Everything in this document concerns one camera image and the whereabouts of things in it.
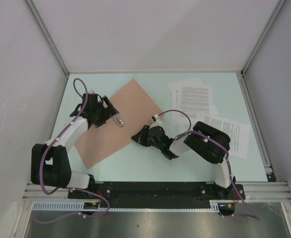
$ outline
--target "small metal object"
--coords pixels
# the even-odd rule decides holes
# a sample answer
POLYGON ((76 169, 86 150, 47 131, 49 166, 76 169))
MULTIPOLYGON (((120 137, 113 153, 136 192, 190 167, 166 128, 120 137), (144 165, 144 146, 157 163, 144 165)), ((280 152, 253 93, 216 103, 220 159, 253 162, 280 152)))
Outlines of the small metal object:
POLYGON ((124 126, 124 121, 121 119, 119 114, 114 115, 113 118, 118 126, 120 126, 120 127, 124 126))

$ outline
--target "table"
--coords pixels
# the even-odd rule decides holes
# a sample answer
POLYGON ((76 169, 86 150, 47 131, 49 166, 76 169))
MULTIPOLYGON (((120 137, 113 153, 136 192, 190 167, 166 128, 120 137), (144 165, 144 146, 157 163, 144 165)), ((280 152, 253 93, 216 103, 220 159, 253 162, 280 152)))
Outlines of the table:
MULTIPOLYGON (((247 108, 235 73, 110 73, 71 74, 53 130, 56 136, 69 120, 70 113, 81 102, 73 89, 73 80, 81 78, 88 90, 109 98, 131 79, 137 82, 163 110, 171 109, 171 92, 168 83, 199 77, 204 84, 212 85, 213 100, 218 117, 251 124, 247 108)), ((164 117, 166 134, 173 137, 187 129, 187 125, 172 124, 172 115, 164 117)), ((97 181, 213 181, 211 165, 190 151, 172 161, 164 158, 155 148, 131 143, 95 166, 87 169, 76 148, 69 152, 73 171, 88 173, 97 181)), ((263 162, 251 127, 247 159, 231 156, 230 162, 237 181, 267 181, 263 162)))

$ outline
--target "gray wall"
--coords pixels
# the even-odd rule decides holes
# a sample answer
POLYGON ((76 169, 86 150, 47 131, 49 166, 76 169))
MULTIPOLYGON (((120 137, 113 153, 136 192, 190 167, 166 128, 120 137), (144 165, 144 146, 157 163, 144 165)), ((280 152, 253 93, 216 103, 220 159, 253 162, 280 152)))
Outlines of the gray wall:
POLYGON ((291 188, 291 0, 246 74, 261 128, 281 181, 291 188))
POLYGON ((24 2, 0 0, 0 216, 23 196, 31 148, 48 139, 65 81, 24 2))

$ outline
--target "white tabletop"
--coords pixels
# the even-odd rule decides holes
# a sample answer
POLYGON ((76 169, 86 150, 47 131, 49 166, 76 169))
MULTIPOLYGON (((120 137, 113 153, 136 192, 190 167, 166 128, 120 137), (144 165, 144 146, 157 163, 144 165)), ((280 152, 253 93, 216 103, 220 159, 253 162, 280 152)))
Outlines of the white tabletop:
MULTIPOLYGON (((168 83, 199 77, 213 87, 218 117, 251 124, 235 73, 125 73, 71 74, 57 116, 53 136, 69 120, 70 113, 81 99, 73 89, 73 80, 81 78, 88 90, 109 98, 135 79, 163 110, 171 109, 168 83)), ((164 129, 170 137, 184 132, 187 125, 172 124, 172 115, 164 117, 164 129)), ((155 148, 131 143, 95 166, 87 169, 76 148, 69 152, 72 170, 95 176, 97 181, 213 181, 211 165, 193 151, 172 161, 155 148)), ((254 132, 251 128, 247 159, 231 156, 230 162, 237 181, 267 181, 254 132)))

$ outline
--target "cable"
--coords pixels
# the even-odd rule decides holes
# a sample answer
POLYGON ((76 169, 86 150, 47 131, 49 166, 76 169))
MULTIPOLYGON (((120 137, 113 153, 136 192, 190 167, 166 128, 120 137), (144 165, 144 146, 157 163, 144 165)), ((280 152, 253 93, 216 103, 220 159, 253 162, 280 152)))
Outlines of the cable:
POLYGON ((186 115, 186 113, 184 113, 184 112, 182 112, 182 111, 180 111, 180 110, 176 110, 176 109, 170 109, 170 110, 166 110, 166 111, 164 111, 164 112, 162 112, 162 113, 160 113, 158 116, 161 116, 161 115, 163 115, 163 114, 166 114, 166 113, 168 113, 168 112, 177 112, 177 113, 181 113, 181 114, 183 114, 184 116, 186 116, 186 118, 189 120, 189 128, 186 130, 186 132, 184 132, 184 133, 181 133, 181 134, 179 134, 179 135, 177 135, 176 137, 175 137, 175 139, 176 140, 178 140, 179 138, 181 138, 181 137, 183 137, 191 128, 192 128, 192 122, 191 122, 191 119, 189 118, 189 116, 188 115, 186 115))
POLYGON ((240 195, 234 181, 233 181, 233 178, 232 178, 232 175, 231 175, 231 166, 230 166, 230 162, 229 162, 229 151, 223 147, 221 144, 219 144, 218 142, 214 141, 213 139, 207 137, 206 135, 200 133, 200 132, 197 132, 197 131, 188 131, 186 132, 186 134, 195 134, 195 135, 198 135, 204 139, 207 139, 209 142, 213 143, 214 145, 218 146, 220 149, 222 149, 226 156, 225 156, 225 161, 226 161, 226 164, 227 164, 227 167, 228 167, 228 172, 229 172, 229 179, 230 179, 230 183, 232 184, 235 192, 236 192, 236 195, 238 196, 238 198, 243 202, 243 204, 245 205, 245 207, 248 209, 248 211, 252 214, 252 215, 249 215, 249 214, 244 214, 244 213, 239 213, 239 214, 233 214, 233 215, 229 215, 229 216, 224 216, 221 212, 219 212, 219 214, 222 216, 222 217, 242 217, 242 216, 247 216, 247 217, 252 217, 252 218, 255 218, 257 220, 260 220, 260 218, 254 213, 254 211, 252 210, 252 208, 244 201, 244 199, 242 198, 242 196, 240 195))
MULTIPOLYGON (((43 192, 46 194, 46 195, 51 195, 51 194, 53 194, 54 192, 56 192, 56 190, 58 189, 58 187, 56 187, 56 188, 54 188, 52 191, 47 191, 46 190, 46 188, 45 188, 45 186, 44 186, 44 180, 43 180, 43 168, 44 168, 44 162, 45 162, 45 158, 46 158, 46 156, 47 156, 47 153, 49 152, 49 150, 52 148, 52 146, 59 140, 59 138, 65 133, 65 131, 73 124, 72 122, 75 122, 76 120, 77 120, 77 118, 81 115, 81 113, 83 112, 83 110, 84 110, 84 108, 86 107, 86 104, 87 104, 87 100, 88 100, 88 90, 87 90, 87 87, 86 87, 86 85, 85 85, 85 83, 80 79, 80 78, 76 78, 76 79, 74 79, 74 81, 73 81, 73 86, 74 86, 74 90, 76 91, 76 93, 80 96, 80 97, 82 97, 82 95, 77 91, 77 89, 76 89, 76 86, 75 86, 75 83, 76 83, 76 81, 80 81, 82 84, 83 84, 83 86, 84 86, 84 88, 85 88, 85 101, 84 101, 84 103, 83 103, 83 105, 81 106, 81 109, 80 109, 80 111, 79 111, 79 113, 73 118, 73 120, 67 125, 67 126, 65 126, 64 127, 64 129, 57 135, 57 137, 49 144, 49 146, 46 148, 46 150, 44 151, 44 153, 43 153, 43 156, 42 156, 42 159, 41 159, 41 163, 40 163, 40 174, 39 174, 39 177, 40 177, 40 185, 41 185, 41 188, 42 188, 42 190, 43 190, 43 192)), ((93 196, 96 196, 96 197, 98 197, 98 198, 100 198, 100 199, 102 199, 102 200, 104 200, 106 203, 107 203, 107 210, 104 212, 104 213, 102 213, 101 215, 98 215, 98 216, 90 216, 90 215, 84 215, 84 217, 92 217, 92 218, 97 218, 97 217, 102 217, 103 215, 105 215, 108 211, 109 211, 109 209, 110 209, 110 204, 109 204, 109 202, 107 201, 107 199, 106 198, 104 198, 103 196, 100 196, 100 195, 98 195, 98 194, 96 194, 96 193, 94 193, 94 192, 90 192, 90 191, 87 191, 87 190, 84 190, 84 189, 81 189, 81 188, 67 188, 67 189, 75 189, 75 190, 78 190, 78 191, 81 191, 81 192, 85 192, 85 193, 88 193, 88 194, 90 194, 90 195, 93 195, 93 196)), ((48 222, 40 222, 40 221, 37 221, 35 218, 35 221, 36 222, 38 222, 38 223, 40 223, 40 224, 50 224, 50 223, 52 223, 52 222, 55 222, 55 221, 58 221, 58 220, 60 220, 60 219, 62 219, 62 218, 65 218, 65 217, 68 217, 68 216, 70 216, 70 215, 73 215, 73 214, 77 214, 77 213, 69 213, 69 214, 66 214, 66 215, 64 215, 64 216, 61 216, 61 217, 59 217, 59 218, 57 218, 57 219, 55 219, 55 220, 53 220, 53 221, 48 221, 48 222)))

